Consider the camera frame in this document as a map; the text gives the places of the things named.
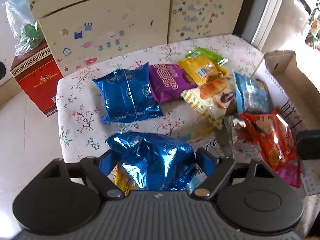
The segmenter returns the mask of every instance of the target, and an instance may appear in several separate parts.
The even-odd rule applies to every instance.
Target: cardboard box
[[[32,51],[15,57],[10,73],[46,116],[57,112],[57,85],[63,76],[45,41]]]
[[[313,58],[307,63],[303,60],[308,58],[304,50],[270,52],[265,55],[267,68],[261,65],[253,75],[253,78],[267,84],[271,107],[278,106],[281,109],[294,138],[298,131],[320,129],[318,84],[315,86],[310,81],[316,82],[314,76],[307,77],[301,71],[308,75],[316,74],[320,52],[315,55],[319,58]],[[301,161],[301,182],[306,195],[320,193],[320,169],[315,169],[316,166],[320,167],[320,160]]]

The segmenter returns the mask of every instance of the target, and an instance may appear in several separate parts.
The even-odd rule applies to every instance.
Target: crumpled blue wrapper
[[[197,171],[191,145],[167,135],[119,132],[106,143],[121,155],[122,167],[143,190],[185,190]]]
[[[92,81],[97,84],[105,101],[106,122],[137,122],[163,116],[153,100],[149,85],[149,63],[134,70],[116,69]]]

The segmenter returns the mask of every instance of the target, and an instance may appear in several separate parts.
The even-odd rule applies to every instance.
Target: yellow wrapper
[[[222,121],[234,99],[234,82],[226,76],[208,82],[201,87],[184,91],[182,98],[197,112],[206,117],[206,121],[222,129]]]
[[[124,192],[126,196],[129,194],[130,190],[138,189],[135,185],[134,180],[121,166],[121,164],[117,164],[116,175],[112,182],[116,184]]]
[[[222,78],[231,73],[205,56],[186,58],[178,61],[178,64],[193,79],[198,86],[207,82]]]

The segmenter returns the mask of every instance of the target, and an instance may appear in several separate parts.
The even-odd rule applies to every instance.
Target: purple snack package
[[[197,87],[177,64],[149,65],[149,82],[153,99],[159,103],[180,98],[184,90]]]

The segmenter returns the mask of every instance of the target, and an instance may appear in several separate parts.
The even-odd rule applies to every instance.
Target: white wall
[[[9,71],[14,59],[14,48],[17,43],[8,23],[5,6],[1,6],[6,1],[0,0],[0,61],[7,69],[5,77],[0,80],[0,86],[12,77]]]

